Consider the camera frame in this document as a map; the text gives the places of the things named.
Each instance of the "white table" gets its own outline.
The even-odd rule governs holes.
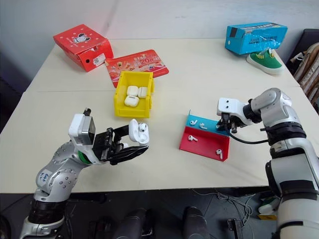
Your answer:
[[[173,45],[171,55],[162,57],[160,52],[165,52],[163,46],[170,46],[170,41]],[[132,42],[134,44],[131,40],[112,41],[115,51],[118,45],[131,45],[132,48],[135,45],[136,51],[147,49],[143,48],[148,42],[146,40],[141,40],[140,45],[138,45],[139,40]],[[267,185],[264,169],[265,163],[270,160],[267,144],[246,145],[231,139],[229,158],[225,162],[181,151],[178,147],[189,110],[192,110],[193,115],[218,120],[216,104],[220,97],[232,97],[245,102],[272,86],[281,88],[292,98],[293,107],[300,117],[304,130],[319,154],[317,138],[319,128],[314,126],[319,124],[319,117],[301,88],[296,86],[294,79],[287,72],[278,77],[269,76],[250,66],[244,58],[235,58],[228,51],[224,52],[221,40],[151,40],[151,42],[167,64],[170,73],[156,79],[151,117],[144,120],[150,127],[150,148],[141,156],[116,166],[106,164],[85,168],[73,192]],[[189,68],[180,68],[179,62],[174,63],[171,60],[175,56],[173,51],[178,45],[188,45],[190,42],[201,46],[199,47],[201,51],[189,51],[189,54],[196,56],[198,61],[201,58],[206,59],[202,61],[205,71],[212,71],[205,63],[207,59],[211,60],[213,57],[209,57],[210,53],[207,51],[210,47],[207,45],[216,49],[218,48],[214,47],[214,43],[219,45],[219,52],[224,52],[223,61],[226,63],[219,62],[219,69],[214,68],[214,70],[219,75],[218,78],[223,80],[214,80],[213,77],[194,78]],[[37,172],[49,162],[54,151],[69,140],[67,132],[73,115],[83,112],[85,107],[92,109],[91,116],[94,118],[97,133],[105,131],[108,127],[116,128],[129,122],[129,119],[114,116],[114,89],[104,66],[85,75],[79,71],[79,68],[76,69],[76,65],[73,69],[68,64],[61,63],[60,68],[63,69],[57,72],[57,75],[60,74],[60,77],[57,77],[58,83],[49,84],[51,81],[48,79],[52,79],[51,74],[54,72],[49,73],[50,65],[55,65],[54,68],[58,69],[57,65],[62,61],[55,55],[59,51],[61,50],[54,48],[48,56],[0,135],[2,193],[34,192]],[[220,71],[221,68],[231,68],[238,72]],[[66,72],[70,78],[62,79],[62,72]],[[240,79],[229,77],[230,74],[233,76],[244,74],[246,77],[242,82],[245,83],[241,83],[241,77]],[[78,84],[73,85],[72,75],[80,76],[76,79]],[[212,87],[200,86],[202,82]],[[248,82],[254,84],[254,87],[249,87]],[[239,129],[238,137],[246,140],[265,139],[265,133],[259,132],[260,127],[262,125],[257,124]]]

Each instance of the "sneaker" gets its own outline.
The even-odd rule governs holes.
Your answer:
[[[284,66],[277,61],[270,48],[261,52],[250,53],[246,60],[268,74],[280,74],[284,69]]]

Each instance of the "yellow tray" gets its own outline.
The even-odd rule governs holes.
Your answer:
[[[147,87],[146,98],[140,98],[136,107],[124,105],[128,86]],[[122,71],[114,95],[115,115],[130,118],[149,118],[152,108],[151,93],[154,92],[153,72]]]

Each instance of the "sticker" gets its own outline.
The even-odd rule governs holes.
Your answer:
[[[52,174],[51,171],[44,169],[38,177],[38,186],[44,186],[46,182],[48,181],[50,175]]]
[[[101,65],[104,61],[105,61],[105,55],[104,55],[104,53],[102,53],[101,55],[99,55],[98,57],[95,57],[95,58],[93,59],[93,64],[94,64],[95,66],[99,66],[99,65]]]
[[[106,59],[105,65],[114,87],[117,87],[121,71],[153,72],[153,77],[168,73],[168,68],[154,50],[147,50],[119,58]]]

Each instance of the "blue box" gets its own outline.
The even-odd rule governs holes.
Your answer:
[[[277,49],[283,42],[287,27],[272,22],[259,22],[227,27],[225,48],[237,54]]]

